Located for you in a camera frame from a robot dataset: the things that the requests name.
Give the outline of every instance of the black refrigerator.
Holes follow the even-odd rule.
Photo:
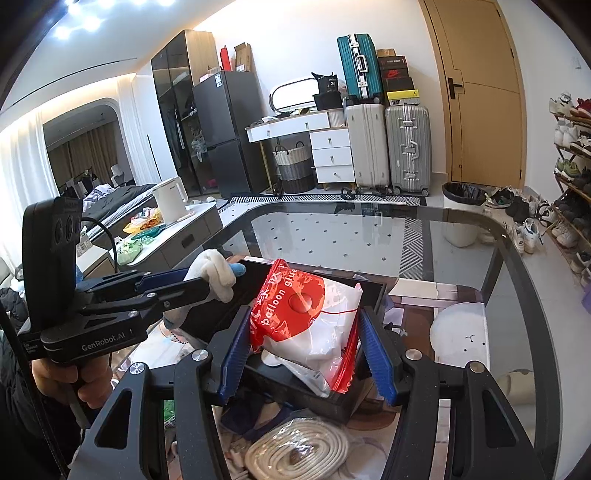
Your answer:
[[[248,141],[245,130],[263,116],[254,74],[221,71],[196,85],[193,97],[222,197],[265,190],[261,149]]]

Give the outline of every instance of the white suitcase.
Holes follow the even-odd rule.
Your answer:
[[[353,105],[347,107],[346,113],[355,183],[359,187],[387,187],[390,171],[384,106],[378,103]]]

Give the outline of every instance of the black blanket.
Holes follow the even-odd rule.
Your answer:
[[[114,192],[109,193],[106,197],[101,198],[95,204],[84,212],[85,217],[91,217],[101,222],[109,215],[115,213],[119,207],[131,202],[141,193],[152,188],[155,184],[149,183],[147,185],[131,185],[128,187],[119,187]],[[82,223],[86,225],[86,229],[91,229],[94,225],[89,222]]]

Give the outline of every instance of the cable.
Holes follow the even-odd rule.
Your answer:
[[[343,430],[318,419],[299,418],[253,443],[244,463],[257,480],[313,480],[332,475],[348,454]]]
[[[115,263],[115,273],[117,273],[119,271],[119,264],[117,263],[117,246],[115,245],[115,239],[113,238],[113,234],[109,232],[109,229],[107,227],[105,227],[102,223],[100,223],[98,220],[92,217],[82,217],[82,221],[94,223],[96,226],[102,228],[103,231],[107,234],[109,240],[111,240],[111,247],[113,247],[113,262]]]
[[[49,418],[47,417],[47,412],[43,407],[43,401],[41,399],[41,394],[37,389],[37,384],[35,383],[35,379],[33,378],[33,372],[31,372],[31,367],[27,360],[27,355],[25,353],[24,348],[20,340],[17,337],[17,333],[12,326],[12,322],[8,318],[8,315],[2,309],[0,312],[0,326],[4,331],[4,335],[10,344],[12,351],[17,359],[18,366],[21,368],[22,377],[25,380],[25,385],[27,386],[27,390],[29,391],[29,395],[31,396],[31,401],[33,402],[33,410],[35,411],[35,415],[37,416],[37,420],[39,421],[39,425],[41,427],[41,431],[43,436],[49,446],[49,450],[51,451],[51,455],[55,460],[57,467],[60,470],[60,473],[64,478],[68,476],[68,467],[67,463],[64,460],[64,456],[61,453],[60,445],[57,443],[56,434],[53,432],[51,425],[49,424]]]

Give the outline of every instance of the trash can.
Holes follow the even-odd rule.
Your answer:
[[[443,207],[482,213],[486,201],[483,189],[469,183],[448,182],[443,185]],[[478,227],[465,223],[446,223],[443,237],[458,248],[469,247],[478,237]]]

